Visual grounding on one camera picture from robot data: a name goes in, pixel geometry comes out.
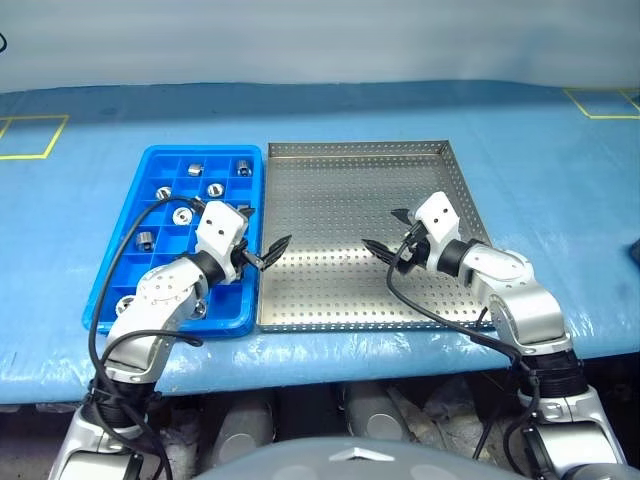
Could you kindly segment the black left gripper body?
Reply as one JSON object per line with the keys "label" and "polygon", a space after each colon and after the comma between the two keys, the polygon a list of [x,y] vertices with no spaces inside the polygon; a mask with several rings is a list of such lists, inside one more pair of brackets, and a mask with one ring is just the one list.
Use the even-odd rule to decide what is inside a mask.
{"label": "black left gripper body", "polygon": [[251,266],[258,271],[262,271],[264,260],[256,253],[248,249],[248,240],[242,238],[231,252],[231,263],[237,275],[242,275],[247,266]]}

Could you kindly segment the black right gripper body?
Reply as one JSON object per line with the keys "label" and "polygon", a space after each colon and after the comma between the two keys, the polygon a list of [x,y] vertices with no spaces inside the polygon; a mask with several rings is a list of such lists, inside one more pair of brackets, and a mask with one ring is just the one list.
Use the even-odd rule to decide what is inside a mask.
{"label": "black right gripper body", "polygon": [[430,255],[427,229],[422,224],[414,224],[405,234],[401,246],[410,252],[410,257],[399,260],[399,272],[409,273],[415,267],[425,269]]}

